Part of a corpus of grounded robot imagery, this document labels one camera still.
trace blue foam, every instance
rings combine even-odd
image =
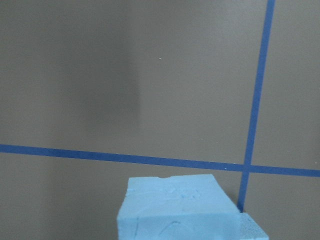
[[[129,179],[119,240],[237,240],[241,214],[211,174]]]
[[[241,240],[269,240],[268,235],[247,213],[241,213]]]

